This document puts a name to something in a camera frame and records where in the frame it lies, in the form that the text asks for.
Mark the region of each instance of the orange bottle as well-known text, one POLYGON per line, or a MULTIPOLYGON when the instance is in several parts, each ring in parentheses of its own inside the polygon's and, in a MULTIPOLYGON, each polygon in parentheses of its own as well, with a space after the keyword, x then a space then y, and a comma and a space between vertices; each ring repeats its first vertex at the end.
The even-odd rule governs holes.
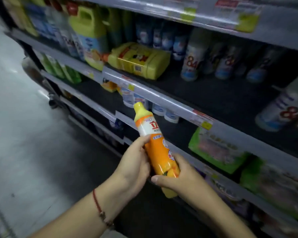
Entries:
MULTIPOLYGON (((145 144, 145 149, 155 173, 157 175, 177 178, 180 174, 180 169, 168 148, 167 142, 152 112, 146 110, 141 102, 135 103, 133 108, 136 112, 134 121, 140 136, 151 135, 149 143, 145 144)), ((177 196, 170 189, 162 188, 162 191, 167 198, 177 196)))

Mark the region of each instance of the hand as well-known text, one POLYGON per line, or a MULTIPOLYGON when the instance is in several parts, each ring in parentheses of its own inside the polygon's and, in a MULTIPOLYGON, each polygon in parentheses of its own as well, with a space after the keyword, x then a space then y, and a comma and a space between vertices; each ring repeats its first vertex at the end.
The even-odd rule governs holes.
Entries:
POLYGON ((217 200, 217 193, 203 177, 179 154, 173 154, 180 168, 178 178, 152 176, 151 181, 160 187, 175 191, 183 200, 195 208, 206 211, 217 200))
POLYGON ((130 199, 140 192, 150 173, 148 156, 143 148, 149 140, 150 135, 137 138, 124 153, 113 174, 128 190, 130 199))

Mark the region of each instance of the red string bracelet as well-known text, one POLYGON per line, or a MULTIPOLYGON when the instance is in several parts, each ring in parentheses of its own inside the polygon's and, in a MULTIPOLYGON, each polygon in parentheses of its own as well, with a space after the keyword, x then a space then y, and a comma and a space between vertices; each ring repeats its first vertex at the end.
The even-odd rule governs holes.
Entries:
POLYGON ((99 212, 99 217, 102 219, 102 221, 103 221, 108 227, 110 227, 110 226, 112 226, 114 223, 113 223, 111 220, 109 220, 109 221, 105 221, 105 219, 106 219, 106 214, 105 214, 104 211, 102 211, 102 208, 100 208, 100 205, 99 205, 99 203, 98 203, 98 201, 97 201, 97 198, 96 198, 95 190, 96 190, 96 188, 93 190, 93 197, 94 197, 94 201, 95 201, 95 204, 96 204, 97 209, 98 209, 98 212, 99 212))

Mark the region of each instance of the yellow jug handle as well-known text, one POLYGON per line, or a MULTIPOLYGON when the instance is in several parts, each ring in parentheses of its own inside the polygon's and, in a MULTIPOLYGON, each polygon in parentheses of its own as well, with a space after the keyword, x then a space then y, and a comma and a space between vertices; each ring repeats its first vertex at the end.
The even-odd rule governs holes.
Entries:
POLYGON ((88 8, 88 7, 79 6, 78 7, 78 13, 77 13, 77 16, 78 16, 79 19, 82 19, 82 13, 86 13, 86 14, 91 16, 91 24, 92 24, 92 26, 94 26, 95 19, 94 19, 93 10, 91 8, 88 8))

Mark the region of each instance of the person's left hand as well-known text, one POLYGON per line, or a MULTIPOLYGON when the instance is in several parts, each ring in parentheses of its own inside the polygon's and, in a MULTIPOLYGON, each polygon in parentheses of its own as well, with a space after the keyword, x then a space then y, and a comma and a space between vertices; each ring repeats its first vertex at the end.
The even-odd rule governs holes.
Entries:
POLYGON ((143 148, 149 140, 150 135, 137 138, 124 153, 113 174, 128 189, 131 199, 143 188, 150 173, 148 156, 143 148))

